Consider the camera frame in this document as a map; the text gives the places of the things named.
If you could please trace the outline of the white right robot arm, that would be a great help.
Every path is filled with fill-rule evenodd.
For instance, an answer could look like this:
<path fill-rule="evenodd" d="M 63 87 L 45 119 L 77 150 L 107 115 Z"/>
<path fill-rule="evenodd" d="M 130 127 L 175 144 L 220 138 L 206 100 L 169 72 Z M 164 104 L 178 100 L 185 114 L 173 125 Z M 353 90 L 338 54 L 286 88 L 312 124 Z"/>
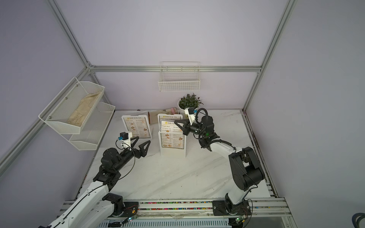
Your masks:
<path fill-rule="evenodd" d="M 202 149 L 221 155 L 228 159 L 230 164 L 234 185 L 225 195 L 224 200 L 212 202 L 213 214 L 215 216 L 250 216 L 252 207 L 245 198 L 265 179 L 265 172 L 255 151 L 251 147 L 235 147 L 232 143 L 222 140 L 215 132 L 213 118 L 205 108 L 198 110 L 187 108 L 185 114 L 188 119 L 174 121 L 182 133 L 196 135 Z"/>

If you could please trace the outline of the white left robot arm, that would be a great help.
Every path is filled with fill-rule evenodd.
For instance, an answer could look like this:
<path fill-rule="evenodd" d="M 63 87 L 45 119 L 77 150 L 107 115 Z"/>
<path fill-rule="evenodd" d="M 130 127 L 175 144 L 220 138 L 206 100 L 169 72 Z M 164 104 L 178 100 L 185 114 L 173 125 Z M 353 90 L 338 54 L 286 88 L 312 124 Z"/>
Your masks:
<path fill-rule="evenodd" d="M 135 148 L 139 137 L 129 137 L 121 133 L 115 148 L 104 151 L 99 172 L 85 192 L 49 228 L 95 228 L 109 216 L 120 216 L 126 210 L 123 197 L 111 190 L 121 176 L 120 170 L 130 161 L 145 157 L 151 141 L 148 140 Z"/>

